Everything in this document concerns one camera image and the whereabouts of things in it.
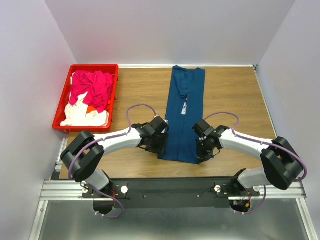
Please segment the white cloth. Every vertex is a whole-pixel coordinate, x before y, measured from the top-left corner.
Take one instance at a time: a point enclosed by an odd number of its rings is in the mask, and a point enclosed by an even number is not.
[[[78,96],[78,101],[75,105],[68,103],[65,106],[64,113],[66,120],[60,123],[60,126],[73,127],[100,127],[108,124],[109,113],[104,110],[101,113],[92,111],[87,114],[88,105],[84,103],[87,92]]]

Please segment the red basket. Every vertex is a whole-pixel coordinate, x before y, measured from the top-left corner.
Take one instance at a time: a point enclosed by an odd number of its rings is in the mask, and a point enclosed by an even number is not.
[[[60,126],[60,123],[66,120],[65,108],[69,102],[70,98],[70,83],[71,76],[74,72],[78,70],[95,72],[101,71],[104,74],[109,73],[114,77],[113,91],[111,94],[111,99],[109,100],[109,105],[107,106],[109,112],[108,124],[106,126]],[[114,111],[114,104],[116,100],[116,89],[118,82],[118,72],[119,66],[117,64],[76,64],[70,67],[68,76],[66,77],[66,81],[64,84],[64,88],[62,91],[62,95],[60,98],[60,102],[58,108],[56,110],[56,114],[53,120],[52,127],[56,130],[60,130],[62,132],[70,133],[70,132],[82,132],[82,131],[90,131],[90,132],[98,132],[98,133],[106,133],[110,132],[111,122],[112,122],[112,114]]]

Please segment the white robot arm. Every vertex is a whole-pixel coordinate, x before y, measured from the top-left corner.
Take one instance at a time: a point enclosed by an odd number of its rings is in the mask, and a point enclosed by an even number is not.
[[[83,131],[63,151],[60,158],[76,182],[85,181],[97,190],[109,192],[105,188],[109,187],[110,178],[97,168],[101,158],[121,149],[141,146],[145,146],[147,152],[164,154],[168,139],[165,129],[168,128],[167,122],[156,116],[151,122],[133,124],[132,127],[117,132],[92,135]],[[85,154],[83,148],[88,143],[93,144],[89,144],[89,152]]]
[[[212,158],[215,148],[236,150],[262,161],[263,167],[240,170],[226,186],[225,191],[228,193],[237,195],[261,185],[273,185],[286,190],[304,170],[299,161],[287,153],[297,155],[283,137],[271,140],[238,133],[226,126],[214,129],[203,119],[192,129],[199,136],[196,141],[200,162]]]

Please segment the blue garment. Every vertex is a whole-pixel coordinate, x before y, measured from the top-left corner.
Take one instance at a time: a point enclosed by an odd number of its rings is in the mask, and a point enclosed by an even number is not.
[[[199,164],[198,136],[192,127],[203,118],[206,71],[174,66],[165,119],[169,122],[165,155],[159,159]]]

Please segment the wooden table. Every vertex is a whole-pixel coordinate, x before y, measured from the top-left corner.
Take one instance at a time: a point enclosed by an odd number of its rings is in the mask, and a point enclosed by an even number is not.
[[[206,68],[204,88],[204,114],[218,111],[233,112],[240,117],[237,131],[260,137],[275,138],[275,133],[263,100],[254,70],[250,67]],[[120,69],[111,131],[128,127],[128,107],[146,103],[158,115],[165,117],[171,80],[171,68]],[[153,112],[140,106],[130,111],[132,123],[145,123],[153,119]],[[230,115],[217,115],[208,120],[213,126],[231,127],[236,119]],[[77,133],[71,133],[68,144]],[[104,156],[99,168],[111,178],[169,178],[233,176],[243,168],[260,167],[257,159],[222,149],[214,159],[200,165],[157,159],[157,155],[139,148],[130,148]],[[60,178],[67,179],[68,170],[62,167]]]

